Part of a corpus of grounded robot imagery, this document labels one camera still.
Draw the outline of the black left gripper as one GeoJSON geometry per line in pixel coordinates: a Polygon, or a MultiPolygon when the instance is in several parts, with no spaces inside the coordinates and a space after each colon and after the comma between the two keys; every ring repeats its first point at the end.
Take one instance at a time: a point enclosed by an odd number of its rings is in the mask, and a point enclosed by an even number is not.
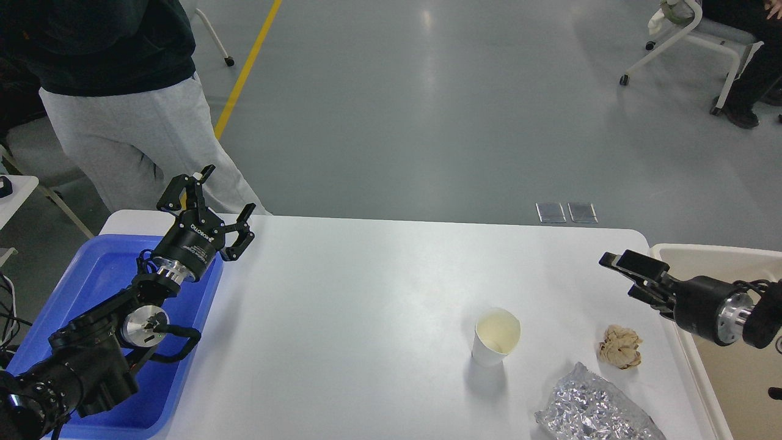
{"type": "Polygon", "coordinates": [[[249,218],[257,204],[246,204],[233,224],[225,225],[215,214],[207,214],[203,185],[215,170],[209,164],[194,175],[174,177],[156,203],[156,209],[181,215],[162,237],[153,252],[156,274],[173,279],[177,284],[198,282],[211,265],[217,251],[225,262],[237,261],[249,247],[255,234],[250,230],[249,218]],[[235,241],[224,247],[225,236],[237,233],[235,241]]]}

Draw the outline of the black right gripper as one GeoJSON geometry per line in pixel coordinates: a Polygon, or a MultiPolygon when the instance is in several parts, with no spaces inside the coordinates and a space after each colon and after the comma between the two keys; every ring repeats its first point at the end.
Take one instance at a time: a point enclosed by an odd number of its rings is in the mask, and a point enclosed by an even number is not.
{"type": "Polygon", "coordinates": [[[668,275],[670,266],[646,254],[606,252],[599,265],[631,279],[627,295],[647,304],[679,329],[720,347],[737,342],[755,308],[743,288],[707,276],[681,280],[668,275]]]}

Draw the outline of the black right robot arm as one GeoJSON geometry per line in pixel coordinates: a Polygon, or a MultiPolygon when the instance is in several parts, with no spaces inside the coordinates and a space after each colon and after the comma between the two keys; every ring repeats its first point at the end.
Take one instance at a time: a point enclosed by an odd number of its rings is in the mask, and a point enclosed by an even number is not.
{"type": "Polygon", "coordinates": [[[633,287],[629,297],[648,304],[683,331],[720,347],[741,338],[747,345],[763,349],[775,339],[775,348],[780,351],[779,281],[724,282],[709,276],[681,280],[670,275],[667,263],[631,250],[606,252],[599,265],[630,279],[633,287]]]}

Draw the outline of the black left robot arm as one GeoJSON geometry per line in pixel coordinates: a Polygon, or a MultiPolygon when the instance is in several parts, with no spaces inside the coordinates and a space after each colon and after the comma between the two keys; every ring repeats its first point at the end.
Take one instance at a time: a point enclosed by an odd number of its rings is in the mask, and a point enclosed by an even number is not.
{"type": "Polygon", "coordinates": [[[146,362],[179,362],[198,345],[201,333],[171,323],[165,300],[200,281],[217,254],[238,260],[255,237],[254,203],[233,224],[207,207],[203,186],[214,170],[210,164],[168,184],[157,208],[176,220],[159,245],[139,253],[127,287],[53,332],[50,356],[20,374],[2,372],[3,439],[56,439],[72,413],[109,411],[136,394],[146,362]]]}

